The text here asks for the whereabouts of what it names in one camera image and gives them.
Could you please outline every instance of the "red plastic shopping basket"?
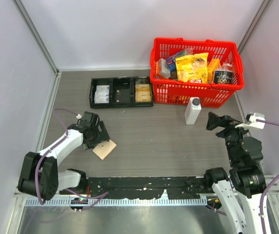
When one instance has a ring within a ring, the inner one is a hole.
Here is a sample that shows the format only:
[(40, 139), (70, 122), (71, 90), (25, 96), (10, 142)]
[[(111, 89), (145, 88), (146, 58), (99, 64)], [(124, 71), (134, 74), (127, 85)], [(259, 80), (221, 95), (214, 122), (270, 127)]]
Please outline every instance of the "red plastic shopping basket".
[[(170, 79), (156, 78), (156, 62), (160, 58), (168, 58), (185, 48), (193, 48), (193, 52), (208, 52), (208, 61), (220, 59), (232, 64), (233, 84), (199, 84)], [(192, 41), (182, 38), (156, 38), (150, 56), (150, 80), (153, 84), (154, 101), (156, 103), (187, 105), (190, 97), (199, 97), (204, 107), (221, 107), (236, 90), (244, 86), (243, 67), (237, 46), (228, 41)]]

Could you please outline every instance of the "wall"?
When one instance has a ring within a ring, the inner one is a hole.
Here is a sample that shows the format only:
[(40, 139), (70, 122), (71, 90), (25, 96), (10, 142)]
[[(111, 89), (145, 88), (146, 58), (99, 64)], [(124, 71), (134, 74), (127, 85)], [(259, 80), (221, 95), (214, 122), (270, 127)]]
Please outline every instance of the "wall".
[[(245, 113), (279, 122), (279, 1), (273, 1), (242, 52), (245, 87), (239, 92)], [(262, 141), (264, 168), (279, 173), (279, 128), (266, 125), (252, 135)]]
[(60, 69), (149, 67), (156, 37), (243, 38), (261, 0), (22, 0)]
[(0, 0), (0, 234), (24, 155), (34, 150), (54, 74), (13, 2)]

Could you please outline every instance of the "white bottle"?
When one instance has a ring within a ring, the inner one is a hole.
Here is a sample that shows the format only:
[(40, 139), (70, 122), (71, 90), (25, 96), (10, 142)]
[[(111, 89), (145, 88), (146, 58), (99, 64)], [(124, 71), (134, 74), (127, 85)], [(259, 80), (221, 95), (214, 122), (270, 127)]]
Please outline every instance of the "white bottle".
[(185, 121), (187, 125), (194, 124), (201, 111), (200, 99), (198, 97), (191, 97), (189, 99), (187, 109), (185, 111)]

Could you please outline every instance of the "black organizer box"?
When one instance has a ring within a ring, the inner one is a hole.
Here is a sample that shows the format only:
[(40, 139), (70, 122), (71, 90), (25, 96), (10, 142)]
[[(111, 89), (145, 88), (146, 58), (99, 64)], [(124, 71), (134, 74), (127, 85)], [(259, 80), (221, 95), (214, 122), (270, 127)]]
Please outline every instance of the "black organizer box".
[[(135, 85), (149, 84), (151, 102), (135, 101)], [(96, 104), (94, 96), (97, 85), (109, 85), (109, 103)], [(153, 87), (149, 77), (93, 78), (90, 88), (91, 108), (153, 106)]]

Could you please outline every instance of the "black bottle cap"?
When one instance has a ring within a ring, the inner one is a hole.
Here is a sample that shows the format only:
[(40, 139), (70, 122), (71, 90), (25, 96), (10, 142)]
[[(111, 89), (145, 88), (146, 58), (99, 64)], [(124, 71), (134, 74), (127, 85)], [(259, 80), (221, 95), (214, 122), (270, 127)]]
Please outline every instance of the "black bottle cap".
[(200, 99), (195, 98), (194, 100), (192, 100), (192, 104), (198, 106), (200, 104)]

